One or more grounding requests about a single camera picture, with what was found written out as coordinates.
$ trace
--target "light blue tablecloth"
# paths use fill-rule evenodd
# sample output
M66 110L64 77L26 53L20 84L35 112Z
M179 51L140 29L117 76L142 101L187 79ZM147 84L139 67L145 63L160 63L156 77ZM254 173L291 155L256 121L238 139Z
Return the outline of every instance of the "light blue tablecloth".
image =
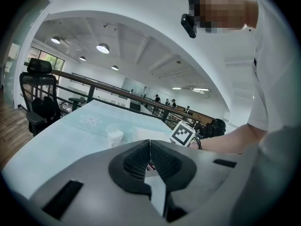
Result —
M93 100L23 146L2 175L11 189L29 199L48 179L79 158L108 149L107 129L111 127L124 133L122 144L132 142L135 127L164 132L167 136L171 133L159 119Z

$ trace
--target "small round table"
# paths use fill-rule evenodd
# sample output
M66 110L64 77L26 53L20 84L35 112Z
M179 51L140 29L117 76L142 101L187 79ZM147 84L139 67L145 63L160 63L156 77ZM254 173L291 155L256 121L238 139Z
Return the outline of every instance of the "small round table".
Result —
M69 100L73 102L72 111L75 111L77 109L78 103L86 102L86 100L80 98L69 98Z

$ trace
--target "white box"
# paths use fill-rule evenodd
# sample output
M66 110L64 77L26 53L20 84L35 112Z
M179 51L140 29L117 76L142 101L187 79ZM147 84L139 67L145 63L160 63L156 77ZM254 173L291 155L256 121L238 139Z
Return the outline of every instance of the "white box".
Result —
M169 138L177 145L187 146L195 134L196 132L192 127L180 121Z
M159 131L147 130L143 128L135 128L132 135L132 141L141 141L141 140L159 140L171 142L169 137Z

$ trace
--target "metal railing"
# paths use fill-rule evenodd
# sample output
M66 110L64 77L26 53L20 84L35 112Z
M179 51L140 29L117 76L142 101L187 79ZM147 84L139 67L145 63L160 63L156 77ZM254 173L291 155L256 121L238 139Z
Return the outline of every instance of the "metal railing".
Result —
M105 85L108 85L108 86L112 86L112 87L114 87L114 88L118 88L118 89L121 89L121 90L126 91L126 92L129 93L129 91L126 90L126 89L122 89L122 88L119 88L119 87L117 87L117 86L113 86L113 85L110 85L110 84L107 84L107 83L104 83L104 82L101 82L101 81L98 81L98 80L95 80L95 79L92 79L92 78L89 78L89 77L87 77L87 76L83 76L83 75L80 75L80 74L77 74L77 73L72 73L72 74L77 75L77 76L82 77L82 78L85 78L85 79L87 79L87 80L94 81L94 82L96 82L96 83L101 83L101 84L105 84ZM88 86L88 87L89 87L89 85L84 84L84 83L77 82L77 81L75 81L75 80L70 80L70 81L75 82L75 83L78 83L78 84L82 84L82 86ZM96 88L96 90L100 90L100 91L103 91L103 92L105 92L105 93L109 93L109 94L111 94L111 95L118 96L118 97L120 97L120 98L126 99L125 97L119 96L119 95L114 94L114 93L110 93L110 92L108 92L108 91L106 91L106 90L103 90L103 89Z
M153 99L150 99L148 97L144 97L144 98L155 102ZM156 107L153 107L153 106L146 106L145 108L147 108L152 114L155 114L158 117L163 117L162 110L158 110ZM172 112L170 112L166 118L166 124L172 129L179 123L179 121L184 121L185 123L188 123L188 124L194 126L194 124L192 124L190 121L188 121L185 116L177 116Z
M178 111L174 108L163 105L161 103L154 102L151 99L146 99L146 98L131 94L127 90L120 89L120 88L108 85L106 83L96 82L96 81L93 81L91 79L87 79L84 76L78 76L78 75L75 75L73 73L70 74L70 73L66 73L66 72L62 72L62 71L58 71L58 70L52 70L52 74L67 78L67 79L72 80L72 81L76 81L76 82L81 83L81 84L88 85L90 87L88 95L85 95L85 94L73 91L71 89L65 88L63 86L57 85L57 87L60 88L60 89L64 89L66 91L69 91L69 92L78 94L80 96L86 97L87 98L87 103L89 103L91 100L94 99L94 100L100 101L100 102L105 103L105 104L109 104L109 105L112 105L112 106L115 106L115 107L118 107L118 108L122 108L122 109L125 109L125 110L132 111L134 113L139 113L139 114L144 114L144 115L147 115L147 116L155 117L157 119L162 120L163 122L167 122L167 124L172 124L173 126L174 126L175 123L177 124L178 121L171 120L169 113L176 114L176 115L179 115L181 117L186 117L186 118L192 119L193 124L198 122L198 120L196 118L194 118L194 117L192 117L188 114L182 113L182 112L180 112L180 111ZM120 105L105 102L103 100L100 100L100 99L97 99L97 98L93 97L95 89L101 89L101 90L107 91L109 93L112 93L112 94L115 94L115 95L118 95L118 96L121 96L121 97L124 97L124 98L129 98L131 100L138 101L138 102L140 102L144 105L157 108L158 110L160 110L160 112L157 113L157 116L156 115L150 115L148 113L143 113L143 112L131 109L131 108L126 108L126 107L123 107L123 106L120 106ZM42 90L42 92L45 93L45 94L51 95L47 91ZM73 105L72 102L67 101L63 98L57 97L57 99Z

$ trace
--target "wooden floor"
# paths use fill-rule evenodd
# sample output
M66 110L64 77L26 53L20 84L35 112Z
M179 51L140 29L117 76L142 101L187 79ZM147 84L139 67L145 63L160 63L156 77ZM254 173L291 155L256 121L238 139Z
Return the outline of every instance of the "wooden floor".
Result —
M3 89L0 89L0 170L32 139L25 113L23 109L5 104Z

